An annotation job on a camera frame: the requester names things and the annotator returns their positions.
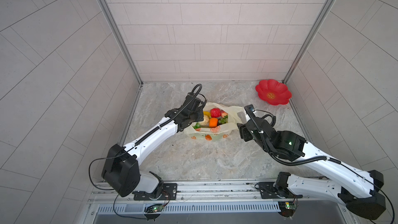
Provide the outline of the yellow toy banana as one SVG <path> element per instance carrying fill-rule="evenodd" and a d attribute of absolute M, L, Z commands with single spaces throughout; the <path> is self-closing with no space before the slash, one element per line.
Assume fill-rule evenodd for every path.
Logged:
<path fill-rule="evenodd" d="M 210 112 L 204 111 L 203 114 L 206 115 L 206 116 L 208 116 L 209 118 L 211 118 L 211 113 L 210 113 Z"/>

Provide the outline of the right small circuit board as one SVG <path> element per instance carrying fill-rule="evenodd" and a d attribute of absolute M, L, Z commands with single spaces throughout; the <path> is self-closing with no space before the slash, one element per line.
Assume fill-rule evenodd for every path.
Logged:
<path fill-rule="evenodd" d="M 297 206 L 293 202 L 278 202 L 280 209 L 279 215 L 284 218 L 292 218 L 296 212 Z"/>

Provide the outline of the aluminium mounting rail frame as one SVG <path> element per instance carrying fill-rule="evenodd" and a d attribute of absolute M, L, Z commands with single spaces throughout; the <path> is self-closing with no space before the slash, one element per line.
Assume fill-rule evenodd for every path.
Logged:
<path fill-rule="evenodd" d="M 279 213 L 278 202 L 293 202 L 297 208 L 302 203 L 332 200 L 316 196 L 314 193 L 300 191 L 288 193 L 284 199 L 262 199 L 255 185 L 264 180 L 197 180 L 167 181 L 176 183 L 176 200 L 170 201 L 134 201 L 134 195 L 119 196 L 109 186 L 103 184 L 105 191 L 95 189 L 88 200 L 89 213 L 95 215 L 135 216 L 143 219 L 155 219 L 166 214 L 213 214 L 213 213 Z M 164 210 L 158 214 L 146 214 L 145 209 L 154 204 L 163 204 Z"/>

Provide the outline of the red flower-shaped plate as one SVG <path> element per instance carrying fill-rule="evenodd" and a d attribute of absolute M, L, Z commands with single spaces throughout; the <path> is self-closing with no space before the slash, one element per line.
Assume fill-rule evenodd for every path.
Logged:
<path fill-rule="evenodd" d="M 258 97 L 270 105 L 287 105 L 292 98 L 288 87 L 274 79 L 261 80 L 255 87 Z"/>

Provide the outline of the translucent yellowish plastic bag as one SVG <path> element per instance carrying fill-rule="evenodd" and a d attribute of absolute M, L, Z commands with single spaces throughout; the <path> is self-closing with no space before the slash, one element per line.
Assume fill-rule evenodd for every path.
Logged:
<path fill-rule="evenodd" d="M 215 128 L 209 127 L 210 118 L 204 115 L 204 120 L 200 122 L 194 122 L 189 127 L 187 127 L 183 133 L 191 139 L 194 140 L 207 140 L 214 141 L 227 138 L 231 132 L 238 129 L 238 123 L 245 123 L 245 111 L 243 107 L 240 106 L 224 106 L 217 103 L 207 103 L 203 111 L 210 112 L 213 108 L 219 108 L 228 113 L 226 118 L 218 118 L 218 126 Z M 200 129 L 194 129 L 193 127 L 199 123 L 201 125 Z"/>

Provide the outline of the left small circuit board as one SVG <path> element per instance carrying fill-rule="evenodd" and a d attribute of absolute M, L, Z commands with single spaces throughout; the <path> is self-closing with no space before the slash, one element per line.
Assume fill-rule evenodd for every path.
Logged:
<path fill-rule="evenodd" d="M 163 204 L 154 204 L 145 209 L 146 214 L 158 214 L 164 210 L 165 206 Z"/>

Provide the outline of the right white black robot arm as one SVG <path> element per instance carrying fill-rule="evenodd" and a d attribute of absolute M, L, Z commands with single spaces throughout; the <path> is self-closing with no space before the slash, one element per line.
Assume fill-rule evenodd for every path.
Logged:
<path fill-rule="evenodd" d="M 309 196 L 333 201 L 370 221 L 386 211 L 389 199 L 382 191 L 382 173 L 351 167 L 294 132 L 275 130 L 276 117 L 269 112 L 258 117 L 252 105 L 245 106 L 244 111 L 247 122 L 237 125 L 242 140 L 255 141 L 279 164 L 307 166 L 326 177 L 314 179 L 280 172 L 275 182 L 259 183 L 260 191 L 282 199 Z"/>

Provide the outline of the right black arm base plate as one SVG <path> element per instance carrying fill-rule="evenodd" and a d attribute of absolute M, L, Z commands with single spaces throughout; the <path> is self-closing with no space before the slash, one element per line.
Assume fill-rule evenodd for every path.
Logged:
<path fill-rule="evenodd" d="M 259 182 L 255 185 L 262 199 L 284 199 L 287 197 L 284 187 L 278 182 Z"/>

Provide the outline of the red toy fruit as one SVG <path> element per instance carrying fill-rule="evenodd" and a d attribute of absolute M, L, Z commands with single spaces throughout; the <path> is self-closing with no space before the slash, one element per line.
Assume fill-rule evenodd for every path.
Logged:
<path fill-rule="evenodd" d="M 211 118 L 220 118 L 221 117 L 221 110 L 219 108 L 213 108 L 210 110 Z"/>

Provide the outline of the small circuit board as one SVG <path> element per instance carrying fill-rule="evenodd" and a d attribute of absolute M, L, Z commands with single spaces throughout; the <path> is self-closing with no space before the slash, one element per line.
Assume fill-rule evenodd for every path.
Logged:
<path fill-rule="evenodd" d="M 278 202 L 280 209 L 279 215 L 284 218 L 292 218 L 296 212 L 297 206 L 293 202 Z"/>
<path fill-rule="evenodd" d="M 146 214 L 158 214 L 164 210 L 165 206 L 163 204 L 154 204 L 145 209 Z"/>

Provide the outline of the right aluminium corner post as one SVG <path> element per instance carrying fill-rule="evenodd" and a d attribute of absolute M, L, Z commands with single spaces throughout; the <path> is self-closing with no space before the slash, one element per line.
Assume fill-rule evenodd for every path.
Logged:
<path fill-rule="evenodd" d="M 314 22 L 312 25 L 308 35 L 306 36 L 303 44 L 301 45 L 295 59 L 293 60 L 293 63 L 291 67 L 289 68 L 285 78 L 282 80 L 283 84 L 287 84 L 292 77 L 294 71 L 298 67 L 298 64 L 300 63 L 301 59 L 304 57 L 307 49 L 309 48 L 310 44 L 312 43 L 313 39 L 315 38 L 316 34 L 318 33 L 320 27 L 322 26 L 323 22 L 325 21 L 328 13 L 330 12 L 332 6 L 334 5 L 336 0 L 326 0 Z"/>

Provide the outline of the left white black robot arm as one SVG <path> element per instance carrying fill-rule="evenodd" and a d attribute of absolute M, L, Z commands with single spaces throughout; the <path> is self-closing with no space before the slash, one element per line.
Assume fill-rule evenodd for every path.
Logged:
<path fill-rule="evenodd" d="M 203 108 L 206 101 L 199 98 L 201 84 L 193 87 L 180 108 L 168 111 L 152 129 L 138 139 L 120 146 L 112 146 L 104 158 L 101 177 L 121 197 L 130 194 L 146 195 L 157 199 L 162 194 L 163 180 L 153 172 L 140 171 L 142 162 L 164 141 L 190 127 L 194 122 L 204 120 Z"/>

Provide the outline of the green toy vegetable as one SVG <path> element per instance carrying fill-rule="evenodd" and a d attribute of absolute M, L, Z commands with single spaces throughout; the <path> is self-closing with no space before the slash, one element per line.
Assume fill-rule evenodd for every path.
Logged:
<path fill-rule="evenodd" d="M 201 125 L 200 125 L 199 123 L 197 123 L 193 128 L 194 128 L 194 129 L 200 129 L 200 128 L 201 128 Z"/>

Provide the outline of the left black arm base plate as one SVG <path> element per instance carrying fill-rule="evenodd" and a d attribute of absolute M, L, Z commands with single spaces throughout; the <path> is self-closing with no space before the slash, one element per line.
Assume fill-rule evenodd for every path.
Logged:
<path fill-rule="evenodd" d="M 160 195 L 156 196 L 154 194 L 149 194 L 143 191 L 133 192 L 134 201 L 170 201 L 176 200 L 177 195 L 177 187 L 176 183 L 164 183 L 161 190 Z"/>

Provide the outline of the aluminium corner post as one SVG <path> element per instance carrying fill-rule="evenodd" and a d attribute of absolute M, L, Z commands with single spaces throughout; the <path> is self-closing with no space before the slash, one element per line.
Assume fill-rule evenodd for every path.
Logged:
<path fill-rule="evenodd" d="M 127 46 L 126 46 L 126 44 L 125 44 L 125 42 L 123 40 L 121 32 L 120 32 L 120 30 L 119 30 L 119 28 L 118 28 L 118 26 L 117 26 L 117 24 L 115 22 L 115 19 L 114 19 L 113 15 L 112 15 L 112 12 L 111 12 L 111 10 L 109 8 L 108 3 L 106 2 L 106 0 L 97 0 L 97 2 L 98 2 L 99 6 L 100 6 L 100 8 L 101 8 L 101 10 L 103 12 L 103 15 L 105 17 L 106 22 L 108 23 L 108 25 L 109 25 L 109 27 L 110 27 L 110 29 L 111 29 L 114 37 L 115 37 L 115 40 L 116 40 L 119 48 L 121 49 L 121 52 L 123 53 L 124 57 L 126 58 L 129 66 L 130 66 L 130 68 L 131 68 L 131 70 L 133 72 L 133 75 L 137 79 L 139 85 L 142 86 L 143 85 L 143 81 L 142 81 L 142 79 L 141 79 L 141 77 L 139 75 L 139 72 L 137 71 L 136 66 L 134 65 L 134 62 L 133 62 L 133 60 L 132 60 L 132 58 L 130 56 L 130 53 L 129 53 L 128 49 L 127 49 Z"/>
<path fill-rule="evenodd" d="M 310 44 L 312 43 L 313 39 L 315 38 L 316 34 L 318 33 L 320 27 L 322 26 L 323 22 L 325 21 L 328 13 L 330 12 L 332 6 L 334 5 L 336 0 L 326 0 L 314 22 L 312 25 L 308 35 L 306 36 L 303 44 L 301 45 L 295 59 L 293 60 L 293 63 L 291 67 L 289 68 L 285 78 L 282 80 L 283 84 L 287 84 L 292 77 L 294 71 L 298 67 L 298 64 L 300 63 L 301 59 L 304 57 L 307 49 L 309 48 Z"/>

